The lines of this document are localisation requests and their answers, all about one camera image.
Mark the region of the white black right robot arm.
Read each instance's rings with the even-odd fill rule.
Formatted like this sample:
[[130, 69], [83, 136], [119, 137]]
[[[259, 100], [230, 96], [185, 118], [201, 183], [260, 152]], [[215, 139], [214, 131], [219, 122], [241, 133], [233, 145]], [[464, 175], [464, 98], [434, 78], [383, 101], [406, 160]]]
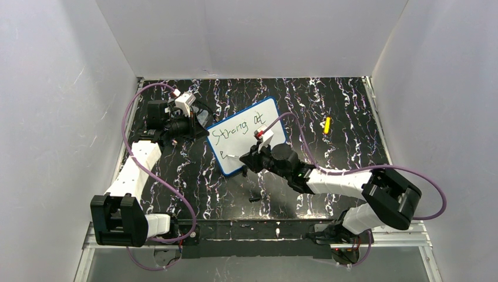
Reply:
[[364, 201], [343, 211], [338, 219], [308, 234], [309, 238], [346, 240], [379, 226], [407, 230], [422, 192], [391, 168], [368, 169], [347, 174], [326, 170], [299, 160], [288, 144], [254, 145], [239, 160], [243, 171], [267, 170], [282, 177], [300, 194], [339, 194]]

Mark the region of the blue framed whiteboard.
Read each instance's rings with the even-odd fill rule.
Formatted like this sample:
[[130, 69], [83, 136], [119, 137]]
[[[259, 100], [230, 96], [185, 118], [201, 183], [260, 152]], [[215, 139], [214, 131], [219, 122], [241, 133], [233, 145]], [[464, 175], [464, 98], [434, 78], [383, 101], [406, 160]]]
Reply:
[[238, 159], [226, 155], [240, 157], [248, 153], [257, 142], [254, 131], [262, 125], [270, 125], [279, 116], [277, 101], [267, 97], [207, 128], [208, 143], [223, 175], [230, 176], [243, 166]]

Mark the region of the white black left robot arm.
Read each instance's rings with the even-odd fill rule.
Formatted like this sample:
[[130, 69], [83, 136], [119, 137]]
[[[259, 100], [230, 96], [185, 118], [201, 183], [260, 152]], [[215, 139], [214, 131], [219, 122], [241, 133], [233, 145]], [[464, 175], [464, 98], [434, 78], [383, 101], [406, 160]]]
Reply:
[[150, 238], [170, 241], [180, 234], [171, 213], [143, 211], [143, 189], [167, 142], [206, 137], [206, 124], [215, 118], [203, 102], [184, 106], [172, 100], [153, 100], [146, 109], [144, 126], [130, 145], [132, 155], [105, 193], [90, 202], [95, 238], [101, 246], [141, 247]]

